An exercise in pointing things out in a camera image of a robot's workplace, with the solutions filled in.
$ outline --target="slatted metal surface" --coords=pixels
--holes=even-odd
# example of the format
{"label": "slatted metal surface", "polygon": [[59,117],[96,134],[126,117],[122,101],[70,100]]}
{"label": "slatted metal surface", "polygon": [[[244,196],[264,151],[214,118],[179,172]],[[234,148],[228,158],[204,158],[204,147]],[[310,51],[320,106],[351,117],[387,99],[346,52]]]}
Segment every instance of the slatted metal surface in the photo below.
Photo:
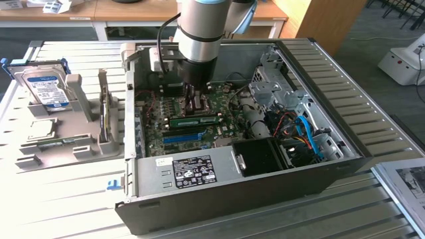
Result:
{"label": "slatted metal surface", "polygon": [[[140,238],[419,238],[368,168],[380,161],[422,157],[422,153],[319,47],[306,39],[284,40],[284,43],[378,157],[356,175],[339,180],[320,195]],[[118,42],[46,42],[34,59],[66,57],[72,72],[83,75],[83,89],[92,99],[100,90],[98,68],[107,66],[110,89],[124,99],[119,48]],[[26,123],[20,112],[27,101],[18,91],[2,123],[6,132],[0,136],[0,155],[10,150],[4,134],[14,134]],[[0,160],[0,178],[10,182],[3,186],[7,197],[0,197],[6,210],[2,215],[8,216],[0,238],[136,238],[114,211],[123,192],[104,192],[108,179],[124,173],[122,160],[24,174],[7,170],[12,168],[8,159]]]}

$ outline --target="white box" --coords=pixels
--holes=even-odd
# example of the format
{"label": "white box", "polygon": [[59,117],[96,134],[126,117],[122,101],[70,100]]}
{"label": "white box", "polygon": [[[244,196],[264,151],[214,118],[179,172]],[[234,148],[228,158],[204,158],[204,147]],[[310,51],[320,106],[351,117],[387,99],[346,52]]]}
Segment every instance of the white box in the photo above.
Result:
{"label": "white box", "polygon": [[20,0],[0,0],[0,10],[23,8]]}

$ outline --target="grey carpet floor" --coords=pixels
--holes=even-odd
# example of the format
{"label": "grey carpet floor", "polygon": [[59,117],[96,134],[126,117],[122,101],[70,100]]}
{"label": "grey carpet floor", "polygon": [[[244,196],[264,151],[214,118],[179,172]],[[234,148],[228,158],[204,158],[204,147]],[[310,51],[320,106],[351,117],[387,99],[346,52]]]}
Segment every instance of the grey carpet floor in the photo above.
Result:
{"label": "grey carpet floor", "polygon": [[[412,22],[400,30],[406,18],[399,19],[394,11],[386,19],[382,3],[376,1],[366,8],[354,24],[335,59],[376,100],[388,114],[396,114],[418,137],[425,142],[425,103],[420,101],[415,86],[402,86],[379,69],[378,63],[394,47],[407,47],[414,40],[376,39],[358,41],[351,38],[422,36],[425,26],[410,30]],[[32,40],[87,41],[98,40],[92,28],[0,28],[0,58],[22,58]],[[4,93],[10,78],[0,71],[0,93]],[[425,86],[420,87],[425,97]]]}

